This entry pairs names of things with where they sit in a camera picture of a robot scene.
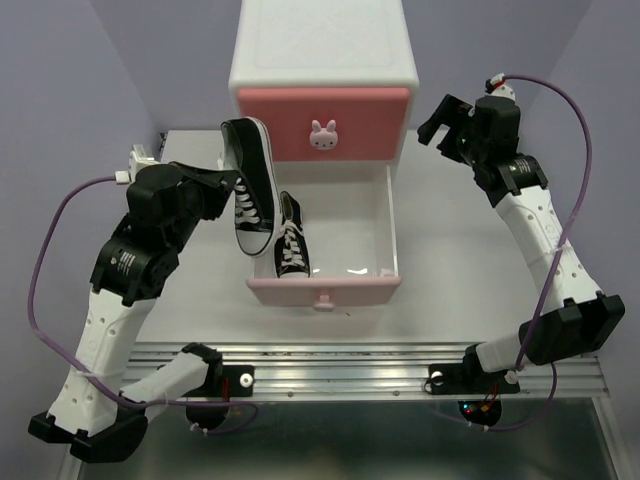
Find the black sneaker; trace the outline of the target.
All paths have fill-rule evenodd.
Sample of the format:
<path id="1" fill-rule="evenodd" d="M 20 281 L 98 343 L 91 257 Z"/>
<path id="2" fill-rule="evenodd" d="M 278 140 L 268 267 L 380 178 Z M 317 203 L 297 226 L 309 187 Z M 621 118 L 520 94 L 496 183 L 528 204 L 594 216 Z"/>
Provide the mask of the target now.
<path id="1" fill-rule="evenodd" d="M 274 267 L 278 278 L 309 278 L 309 252 L 303 229 L 302 208 L 287 191 L 280 193 L 281 228 L 274 245 Z"/>
<path id="2" fill-rule="evenodd" d="M 223 160 L 237 173 L 234 228 L 240 250 L 249 257 L 266 253 L 281 225 L 281 202 L 265 124 L 254 117 L 221 124 Z"/>

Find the pink-front drawer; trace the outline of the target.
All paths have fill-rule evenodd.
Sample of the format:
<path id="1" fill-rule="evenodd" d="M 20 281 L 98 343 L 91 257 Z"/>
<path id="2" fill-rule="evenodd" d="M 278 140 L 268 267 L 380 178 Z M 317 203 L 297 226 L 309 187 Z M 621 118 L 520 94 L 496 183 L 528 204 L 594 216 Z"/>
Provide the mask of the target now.
<path id="1" fill-rule="evenodd" d="M 267 127 L 273 159 L 298 161 L 391 161 L 405 134 L 410 91 L 403 87 L 241 88 L 242 115 Z M 316 150 L 311 122 L 337 122 L 338 144 Z"/>

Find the pale pink drawer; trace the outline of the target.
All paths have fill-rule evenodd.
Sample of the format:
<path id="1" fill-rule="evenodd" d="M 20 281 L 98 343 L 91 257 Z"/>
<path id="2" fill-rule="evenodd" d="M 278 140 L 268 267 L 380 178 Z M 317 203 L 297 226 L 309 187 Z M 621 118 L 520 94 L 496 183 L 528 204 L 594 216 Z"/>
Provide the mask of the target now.
<path id="1" fill-rule="evenodd" d="M 247 281 L 260 303 L 313 308 L 320 290 L 331 293 L 336 308 L 388 303 L 402 282 L 392 167 L 380 161 L 278 162 L 275 174 L 279 188 L 301 205 L 311 276 L 278 278 L 273 253 L 265 254 Z"/>

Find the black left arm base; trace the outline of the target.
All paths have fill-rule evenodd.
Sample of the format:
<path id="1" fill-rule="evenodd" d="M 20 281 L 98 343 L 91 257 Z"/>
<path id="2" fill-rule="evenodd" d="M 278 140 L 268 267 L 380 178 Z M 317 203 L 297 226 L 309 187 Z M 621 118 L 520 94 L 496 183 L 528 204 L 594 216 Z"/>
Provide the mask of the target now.
<path id="1" fill-rule="evenodd" d="M 231 434 L 248 427 L 257 417 L 254 406 L 238 406 L 253 395 L 255 367 L 253 365 L 224 365 L 213 380 L 186 394 L 190 401 L 233 403 L 215 408 L 185 408 L 190 428 L 205 436 Z"/>

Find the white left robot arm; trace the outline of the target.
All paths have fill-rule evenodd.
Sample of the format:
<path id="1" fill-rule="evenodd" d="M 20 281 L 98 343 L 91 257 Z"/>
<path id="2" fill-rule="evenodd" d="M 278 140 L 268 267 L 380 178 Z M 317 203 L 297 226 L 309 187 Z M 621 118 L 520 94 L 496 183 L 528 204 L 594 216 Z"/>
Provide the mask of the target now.
<path id="1" fill-rule="evenodd" d="M 151 421 L 190 393 L 229 393 L 221 354 L 190 343 L 165 367 L 122 385 L 137 336 L 179 265 L 197 224 L 215 220 L 231 196 L 234 170 L 153 163 L 105 182 L 127 188 L 128 211 L 100 250 L 90 277 L 89 308 L 75 354 L 42 330 L 36 336 L 70 364 L 54 403 L 32 417 L 29 433 L 66 444 L 85 463 L 128 459 Z"/>

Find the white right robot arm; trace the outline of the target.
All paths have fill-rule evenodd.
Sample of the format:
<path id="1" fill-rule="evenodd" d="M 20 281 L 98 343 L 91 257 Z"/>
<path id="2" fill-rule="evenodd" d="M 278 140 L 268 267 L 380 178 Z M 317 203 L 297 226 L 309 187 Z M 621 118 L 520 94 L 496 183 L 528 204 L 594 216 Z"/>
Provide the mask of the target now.
<path id="1" fill-rule="evenodd" d="M 468 104 L 445 95 L 417 130 L 427 145 L 446 127 L 438 151 L 471 168 L 513 235 L 542 303 L 516 333 L 470 346 L 460 363 L 442 368 L 445 385 L 482 390 L 518 366 L 596 352 L 625 313 L 621 297 L 604 293 L 565 239 L 569 226 L 555 214 L 542 167 L 518 149 L 520 118 L 511 97 L 485 95 Z"/>

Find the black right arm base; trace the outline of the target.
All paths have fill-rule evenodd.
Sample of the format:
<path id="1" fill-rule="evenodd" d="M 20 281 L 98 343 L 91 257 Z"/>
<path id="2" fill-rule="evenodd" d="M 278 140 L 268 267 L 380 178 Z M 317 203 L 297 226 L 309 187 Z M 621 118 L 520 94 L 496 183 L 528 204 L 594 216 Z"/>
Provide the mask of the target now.
<path id="1" fill-rule="evenodd" d="M 502 416 L 501 395 L 520 392 L 517 377 L 509 371 L 486 373 L 462 363 L 429 366 L 423 390 L 434 396 L 457 396 L 462 418 L 472 425 L 494 427 Z"/>

